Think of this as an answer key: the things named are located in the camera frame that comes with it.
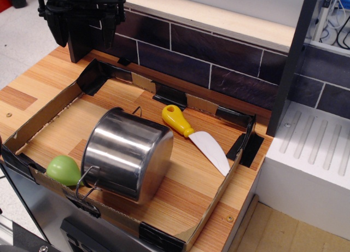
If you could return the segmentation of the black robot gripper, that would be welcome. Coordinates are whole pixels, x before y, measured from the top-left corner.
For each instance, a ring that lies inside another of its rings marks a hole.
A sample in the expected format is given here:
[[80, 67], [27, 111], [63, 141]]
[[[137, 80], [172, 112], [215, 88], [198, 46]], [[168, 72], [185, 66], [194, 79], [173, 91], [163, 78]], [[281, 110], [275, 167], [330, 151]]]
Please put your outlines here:
[[38, 0], [39, 16], [46, 19], [54, 40], [59, 46], [68, 43], [67, 18], [99, 19], [104, 47], [113, 46], [117, 22], [126, 19], [126, 0]]

